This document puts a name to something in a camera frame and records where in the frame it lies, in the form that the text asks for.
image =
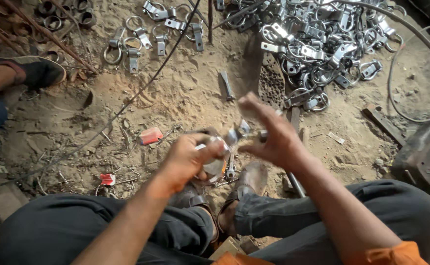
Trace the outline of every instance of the dark trousers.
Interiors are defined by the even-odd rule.
[[[423,259],[430,260],[430,196],[394,180],[347,188],[402,240],[415,241]],[[36,199],[0,226],[0,265],[68,265],[124,205],[123,200],[68,194]],[[235,226],[241,235],[283,238],[250,256],[275,264],[341,264],[309,198],[248,194],[236,207]],[[197,255],[211,234],[210,216],[200,208],[167,207],[138,264],[210,264]]]

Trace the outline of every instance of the wrench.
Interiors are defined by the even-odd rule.
[[[230,166],[226,171],[226,177],[228,177],[228,179],[233,179],[235,177],[235,169],[233,168],[234,165],[235,165],[235,152],[232,151],[230,155]]]
[[[230,83],[228,82],[228,75],[226,74],[226,71],[220,71],[220,75],[223,78],[223,81],[225,81],[225,88],[226,88],[226,101],[233,101],[235,97],[231,94],[231,87]]]

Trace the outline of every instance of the hand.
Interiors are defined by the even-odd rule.
[[[240,108],[255,112],[269,132],[265,144],[242,146],[238,151],[251,153],[294,174],[303,171],[312,155],[303,146],[295,128],[252,92],[239,99],[238,103]]]
[[[210,141],[211,136],[204,133],[186,134],[177,140],[164,159],[159,168],[157,176],[169,193],[181,191],[185,184],[197,173],[203,172],[202,165],[205,161],[216,158],[222,150],[224,142],[220,140]],[[205,148],[196,150],[198,144],[204,143]],[[200,179],[205,180],[206,174],[198,174]]]

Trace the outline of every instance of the dirt floor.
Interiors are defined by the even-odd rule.
[[[115,29],[123,25],[130,15],[140,15],[148,29],[152,29],[154,22],[143,14],[143,2],[94,1],[97,25],[91,30],[82,30],[82,34],[92,54],[92,65],[98,68],[99,75],[87,73],[87,80],[80,77],[75,81],[67,80],[40,94],[22,93],[24,88],[20,87],[8,94],[9,120],[0,128],[0,165],[6,166],[10,177],[45,166],[86,142],[153,76],[166,58],[157,56],[154,48],[141,50],[140,69],[136,75],[100,59]],[[168,7],[184,2],[165,1],[164,4]],[[207,2],[202,1],[200,10],[205,16],[207,9]],[[215,22],[222,18],[222,13],[215,11]],[[416,25],[410,17],[407,20]],[[393,22],[390,25],[404,39],[412,35],[400,25]],[[205,31],[203,52],[197,52],[193,42],[182,40],[155,82],[112,123],[110,129],[104,131],[110,141],[102,135],[97,136],[67,160],[24,181],[21,184],[23,191],[31,199],[60,191],[95,195],[100,173],[114,172],[117,183],[136,180],[100,187],[98,195],[128,199],[159,167],[171,142],[185,131],[214,126],[224,134],[239,123],[242,117],[237,103],[225,100],[218,72],[228,72],[236,98],[248,91],[257,91],[252,66],[244,57],[245,47],[254,33],[239,34],[236,30],[219,28],[213,34],[214,43],[209,45]],[[69,39],[68,43],[83,56],[75,30]],[[176,39],[177,36],[170,36],[167,51],[171,50]],[[23,47],[29,52],[29,45]],[[38,45],[39,49],[43,47],[44,44]],[[0,54],[4,52],[8,52],[7,49],[1,48]],[[405,137],[413,135],[417,129],[417,125],[400,118],[387,102],[386,83],[392,56],[393,53],[385,49],[366,56],[361,62],[377,59],[384,66],[375,79],[360,81],[346,90],[332,83],[326,87],[330,108],[301,116],[300,127],[308,127],[310,131],[308,150],[345,185],[382,178],[385,172],[379,172],[374,165],[376,159],[384,160],[385,166],[390,165],[398,151],[397,145],[364,117],[361,110],[366,105],[382,106],[383,114]],[[412,117],[427,117],[430,115],[430,51],[418,38],[414,38],[407,43],[398,62],[392,86],[394,93],[400,95],[399,107]],[[66,58],[65,64],[77,65],[70,57]],[[93,101],[83,109],[90,92]],[[253,136],[262,129],[255,121],[248,122],[254,128]],[[169,135],[156,145],[141,145],[138,133],[155,126],[164,135]],[[344,144],[330,138],[329,132],[345,139]],[[250,155],[240,154],[236,167],[241,169],[253,160],[255,158]],[[282,191],[284,171],[272,165],[268,167],[265,195],[273,198],[289,196]],[[207,187],[205,193],[218,210],[233,186]],[[258,244],[262,247],[271,241],[260,239]]]

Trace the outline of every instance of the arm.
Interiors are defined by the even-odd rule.
[[[223,148],[222,142],[211,142],[195,150],[200,142],[209,141],[205,134],[184,135],[171,147],[163,165],[110,225],[89,244],[72,265],[134,265],[153,232],[169,198]]]
[[[295,129],[252,93],[239,100],[269,131],[265,145],[240,148],[295,174],[318,208],[342,260],[359,252],[399,245],[400,238],[310,154]]]

